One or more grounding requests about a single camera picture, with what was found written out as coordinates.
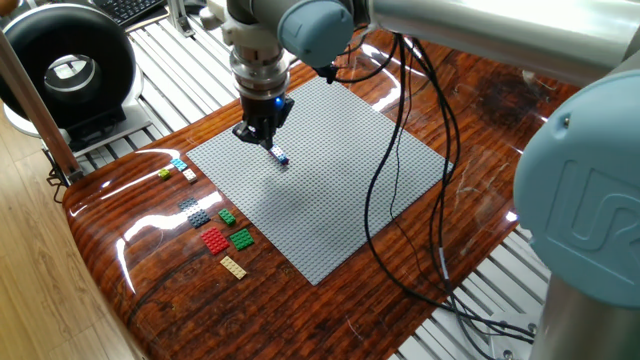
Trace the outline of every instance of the black device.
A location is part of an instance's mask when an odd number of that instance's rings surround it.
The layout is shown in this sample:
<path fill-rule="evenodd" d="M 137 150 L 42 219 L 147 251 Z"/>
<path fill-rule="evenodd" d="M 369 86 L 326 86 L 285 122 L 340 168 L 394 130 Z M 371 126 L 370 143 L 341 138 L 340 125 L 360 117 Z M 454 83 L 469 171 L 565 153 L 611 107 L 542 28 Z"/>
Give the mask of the black device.
<path fill-rule="evenodd" d="M 166 0 L 93 0 L 116 24 L 128 27 L 165 6 Z"/>

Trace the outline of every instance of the blue lego brick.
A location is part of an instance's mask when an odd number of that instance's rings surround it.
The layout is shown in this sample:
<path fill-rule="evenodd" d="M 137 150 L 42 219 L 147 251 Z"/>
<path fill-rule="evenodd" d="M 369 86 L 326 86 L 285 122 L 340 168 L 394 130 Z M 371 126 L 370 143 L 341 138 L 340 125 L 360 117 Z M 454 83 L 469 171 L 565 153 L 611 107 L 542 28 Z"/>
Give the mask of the blue lego brick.
<path fill-rule="evenodd" d="M 284 151 L 282 151 L 280 146 L 273 144 L 273 147 L 271 147 L 271 150 L 269 150 L 269 154 L 271 154 L 274 159 L 278 160 L 280 165 L 289 165 L 289 158 L 284 153 Z"/>
<path fill-rule="evenodd" d="M 171 159 L 171 163 L 176 167 L 179 171 L 184 171 L 187 168 L 187 164 L 185 164 L 180 159 Z"/>

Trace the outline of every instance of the wooden table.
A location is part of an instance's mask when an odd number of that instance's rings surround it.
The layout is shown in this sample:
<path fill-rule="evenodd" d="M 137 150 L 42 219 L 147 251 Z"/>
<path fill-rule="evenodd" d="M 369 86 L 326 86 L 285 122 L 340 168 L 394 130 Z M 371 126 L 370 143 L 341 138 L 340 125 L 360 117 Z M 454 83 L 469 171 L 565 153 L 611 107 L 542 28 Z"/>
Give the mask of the wooden table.
<path fill-rule="evenodd" d="M 389 34 L 368 38 L 365 50 L 391 47 Z M 447 196 L 445 254 L 455 283 L 464 279 L 508 234 L 515 222 L 512 183 L 527 141 L 553 109 L 576 89 L 545 78 L 523 80 L 522 71 L 450 49 L 425 44 L 462 133 L 462 158 Z M 359 53 L 351 59 L 360 76 L 376 64 Z M 399 65 L 349 86 L 368 103 L 396 118 Z M 296 88 L 315 76 L 292 69 Z M 407 130 L 444 154 L 444 126 L 433 87 L 420 70 L 412 75 L 413 112 Z M 154 359 L 361 359 L 386 358 L 433 308 L 407 296 L 364 246 L 314 287 L 188 160 L 186 152 L 241 119 L 234 102 L 90 174 L 66 193 L 64 208 L 78 250 L 100 290 L 143 349 Z M 161 181 L 156 173 L 179 156 L 198 176 Z M 399 218 L 431 280 L 426 236 L 437 190 Z M 188 197 L 210 204 L 212 221 L 193 229 L 177 204 Z M 237 224 L 217 217 L 231 209 Z M 256 244 L 229 254 L 248 275 L 238 281 L 212 256 L 199 234 L 217 227 L 225 236 L 247 228 Z M 419 276 L 414 253 L 395 226 L 374 239 L 390 270 L 405 284 L 439 301 L 445 295 Z"/>

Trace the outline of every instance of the white lego brick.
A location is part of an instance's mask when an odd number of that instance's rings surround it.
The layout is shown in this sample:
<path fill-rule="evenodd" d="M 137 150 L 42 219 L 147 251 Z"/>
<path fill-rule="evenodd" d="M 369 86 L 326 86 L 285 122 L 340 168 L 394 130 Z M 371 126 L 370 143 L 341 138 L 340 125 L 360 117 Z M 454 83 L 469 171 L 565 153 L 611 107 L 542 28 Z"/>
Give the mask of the white lego brick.
<path fill-rule="evenodd" d="M 196 182 L 197 178 L 196 178 L 196 174 L 193 172 L 193 170 L 187 169 L 187 170 L 183 171 L 182 173 L 184 174 L 184 177 L 186 177 L 187 180 L 189 180 L 189 183 L 193 184 L 194 182 Z"/>

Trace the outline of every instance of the lego baseplate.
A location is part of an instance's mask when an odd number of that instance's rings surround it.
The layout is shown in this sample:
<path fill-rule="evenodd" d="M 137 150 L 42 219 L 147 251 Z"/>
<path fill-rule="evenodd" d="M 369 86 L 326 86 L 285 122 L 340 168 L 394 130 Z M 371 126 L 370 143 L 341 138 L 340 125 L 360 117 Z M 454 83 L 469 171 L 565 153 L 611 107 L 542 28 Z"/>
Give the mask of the lego baseplate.
<path fill-rule="evenodd" d="M 290 95 L 293 107 L 275 140 L 282 166 L 231 128 L 187 153 L 283 255 L 317 285 L 366 242 L 364 202 L 394 123 L 339 84 L 314 79 Z M 441 179 L 444 158 L 405 133 L 400 146 L 399 214 Z M 389 221 L 395 151 L 371 200 L 372 234 Z"/>

